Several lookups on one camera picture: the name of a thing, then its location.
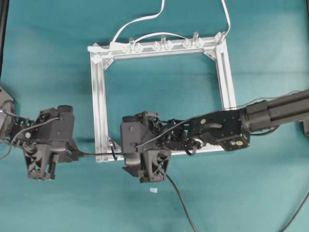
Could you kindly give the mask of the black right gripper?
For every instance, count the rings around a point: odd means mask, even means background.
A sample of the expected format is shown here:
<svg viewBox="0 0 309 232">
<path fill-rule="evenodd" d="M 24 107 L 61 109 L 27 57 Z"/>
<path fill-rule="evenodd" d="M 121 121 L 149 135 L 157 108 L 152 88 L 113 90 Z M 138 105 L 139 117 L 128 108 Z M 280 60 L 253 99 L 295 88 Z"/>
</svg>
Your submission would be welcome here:
<svg viewBox="0 0 309 232">
<path fill-rule="evenodd" d="M 171 151 L 166 149 L 147 150 L 141 153 L 127 153 L 125 166 L 122 168 L 140 183 L 165 181 L 171 158 Z"/>
</svg>

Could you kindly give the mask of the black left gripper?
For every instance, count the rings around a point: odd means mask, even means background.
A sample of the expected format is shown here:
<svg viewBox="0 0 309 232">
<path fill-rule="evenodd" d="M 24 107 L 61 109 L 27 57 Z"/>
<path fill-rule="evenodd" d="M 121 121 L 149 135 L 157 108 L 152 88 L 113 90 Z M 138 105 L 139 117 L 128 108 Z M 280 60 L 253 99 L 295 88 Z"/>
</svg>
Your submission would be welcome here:
<svg viewBox="0 0 309 232">
<path fill-rule="evenodd" d="M 38 181 L 54 180 L 56 165 L 79 160 L 79 151 L 68 145 L 35 144 L 34 150 L 24 148 L 27 177 Z"/>
</svg>

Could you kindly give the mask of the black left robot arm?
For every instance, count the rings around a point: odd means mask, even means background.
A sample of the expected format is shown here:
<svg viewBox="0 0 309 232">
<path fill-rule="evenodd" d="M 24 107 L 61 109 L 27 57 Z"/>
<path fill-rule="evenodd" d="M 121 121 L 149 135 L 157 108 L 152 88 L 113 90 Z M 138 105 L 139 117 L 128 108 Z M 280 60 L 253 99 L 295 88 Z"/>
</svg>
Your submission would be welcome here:
<svg viewBox="0 0 309 232">
<path fill-rule="evenodd" d="M 73 139 L 73 107 L 42 110 L 36 120 L 17 116 L 13 98 L 0 90 L 0 141 L 23 151 L 28 178 L 53 180 L 57 163 L 82 156 Z"/>
</svg>

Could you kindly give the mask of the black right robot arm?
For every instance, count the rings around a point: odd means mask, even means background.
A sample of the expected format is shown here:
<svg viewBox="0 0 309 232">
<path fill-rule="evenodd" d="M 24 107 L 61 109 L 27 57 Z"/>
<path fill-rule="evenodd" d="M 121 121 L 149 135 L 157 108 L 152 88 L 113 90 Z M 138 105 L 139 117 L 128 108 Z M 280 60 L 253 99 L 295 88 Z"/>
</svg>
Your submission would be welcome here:
<svg viewBox="0 0 309 232">
<path fill-rule="evenodd" d="M 125 116 L 120 126 L 124 170 L 142 183 L 164 181 L 174 151 L 192 156 L 207 145 L 238 150 L 250 145 L 251 136 L 308 118 L 307 90 L 186 120 L 161 120 L 149 111 Z"/>
</svg>

